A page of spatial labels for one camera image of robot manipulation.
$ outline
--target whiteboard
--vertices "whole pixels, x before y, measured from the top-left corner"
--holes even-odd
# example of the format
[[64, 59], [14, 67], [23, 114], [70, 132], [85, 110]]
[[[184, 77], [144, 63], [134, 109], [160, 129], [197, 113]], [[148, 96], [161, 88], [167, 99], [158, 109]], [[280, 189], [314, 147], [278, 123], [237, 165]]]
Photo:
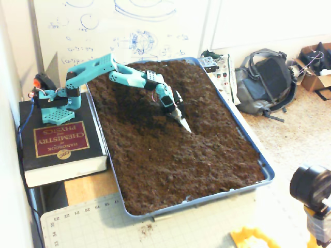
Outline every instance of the whiteboard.
[[330, 0], [223, 0], [212, 49], [331, 33]]
[[118, 63], [197, 57], [208, 1], [34, 0], [43, 65], [65, 85], [69, 68], [115, 55]]

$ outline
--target gray backpack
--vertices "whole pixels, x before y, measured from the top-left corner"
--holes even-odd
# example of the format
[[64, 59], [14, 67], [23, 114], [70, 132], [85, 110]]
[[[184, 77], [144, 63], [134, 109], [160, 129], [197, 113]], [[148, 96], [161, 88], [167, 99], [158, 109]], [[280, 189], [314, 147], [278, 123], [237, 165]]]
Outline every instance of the gray backpack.
[[[265, 59], [255, 64], [255, 55]], [[235, 69], [240, 111], [284, 122], [270, 114], [280, 109], [286, 112], [285, 106], [294, 99], [296, 78], [285, 63], [286, 56], [282, 52], [261, 49], [247, 56], [242, 66]]]

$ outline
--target robotic arm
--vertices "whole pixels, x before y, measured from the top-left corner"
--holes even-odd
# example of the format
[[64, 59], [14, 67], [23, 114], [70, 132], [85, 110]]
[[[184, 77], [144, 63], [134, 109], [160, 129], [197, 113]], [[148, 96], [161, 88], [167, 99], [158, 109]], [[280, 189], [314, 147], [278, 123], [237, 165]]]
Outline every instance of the robotic arm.
[[301, 166], [290, 184], [291, 195], [304, 204], [308, 247], [327, 247], [331, 243], [331, 171], [320, 166]]
[[80, 86], [105, 73], [109, 73], [109, 79], [116, 83], [155, 90], [169, 116], [191, 132], [185, 120], [184, 103], [180, 94], [164, 82], [161, 74], [152, 71], [141, 72], [118, 64], [112, 54], [70, 68], [66, 88], [36, 92], [43, 123], [60, 125], [72, 119], [74, 112], [68, 109], [80, 108]]

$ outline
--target dirt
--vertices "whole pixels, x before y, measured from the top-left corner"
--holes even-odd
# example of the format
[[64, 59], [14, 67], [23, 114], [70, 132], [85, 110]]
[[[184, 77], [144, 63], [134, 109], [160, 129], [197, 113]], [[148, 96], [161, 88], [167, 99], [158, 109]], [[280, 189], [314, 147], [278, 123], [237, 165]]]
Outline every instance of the dirt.
[[152, 92], [102, 75], [88, 86], [126, 209], [146, 214], [263, 180], [259, 154], [237, 132], [208, 76], [182, 61], [131, 64], [178, 90], [192, 133], [164, 115]]
[[141, 233], [144, 235], [144, 236], [142, 236], [142, 238], [145, 237], [145, 236], [149, 236], [149, 235], [151, 235], [151, 231], [153, 231], [153, 230], [154, 230], [154, 229], [153, 229], [153, 227], [152, 227], [151, 224], [148, 224], [147, 226], [142, 226], [142, 227], [140, 228]]

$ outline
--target orange object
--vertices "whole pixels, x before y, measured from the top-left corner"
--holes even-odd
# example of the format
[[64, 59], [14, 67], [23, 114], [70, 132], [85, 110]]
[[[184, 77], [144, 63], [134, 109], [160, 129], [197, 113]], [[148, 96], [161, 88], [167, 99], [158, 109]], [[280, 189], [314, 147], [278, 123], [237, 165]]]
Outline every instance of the orange object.
[[230, 232], [230, 234], [237, 248], [250, 248], [261, 243], [261, 241], [264, 241], [265, 246], [260, 244], [259, 247], [281, 248], [275, 240], [269, 238], [258, 228], [243, 227]]
[[310, 234], [310, 240], [307, 243], [307, 248], [322, 248], [321, 246], [317, 245], [316, 238], [313, 234]]
[[33, 85], [36, 86], [37, 88], [41, 88], [41, 84], [38, 79], [33, 79]]

